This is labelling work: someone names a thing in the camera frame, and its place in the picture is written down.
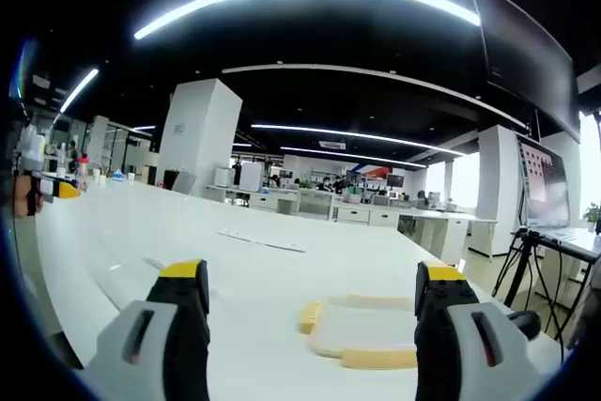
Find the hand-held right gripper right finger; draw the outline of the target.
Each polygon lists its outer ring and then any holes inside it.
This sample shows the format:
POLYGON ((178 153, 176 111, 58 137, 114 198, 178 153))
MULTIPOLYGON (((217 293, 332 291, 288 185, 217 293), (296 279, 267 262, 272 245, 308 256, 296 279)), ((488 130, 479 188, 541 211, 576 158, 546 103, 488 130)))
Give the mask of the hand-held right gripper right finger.
POLYGON ((417 400, 526 400, 543 385, 527 353, 540 316, 479 301, 456 268, 418 264, 415 316, 417 400))

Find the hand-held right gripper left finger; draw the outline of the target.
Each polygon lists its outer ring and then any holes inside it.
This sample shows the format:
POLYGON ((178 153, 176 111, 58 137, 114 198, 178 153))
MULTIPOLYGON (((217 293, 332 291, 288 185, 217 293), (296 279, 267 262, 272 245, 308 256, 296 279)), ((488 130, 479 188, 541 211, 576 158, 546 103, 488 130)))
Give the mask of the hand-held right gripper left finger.
POLYGON ((99 400, 208 400, 208 265, 162 269, 99 334, 78 378, 99 400))

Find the person's left hand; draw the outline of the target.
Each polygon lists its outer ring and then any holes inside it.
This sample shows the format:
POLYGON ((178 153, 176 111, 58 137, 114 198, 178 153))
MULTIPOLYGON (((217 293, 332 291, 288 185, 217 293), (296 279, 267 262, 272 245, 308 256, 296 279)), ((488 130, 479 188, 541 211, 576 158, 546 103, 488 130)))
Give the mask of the person's left hand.
POLYGON ((16 176, 13 184, 12 212, 14 218, 35 216, 43 208, 40 180, 28 175, 16 176))

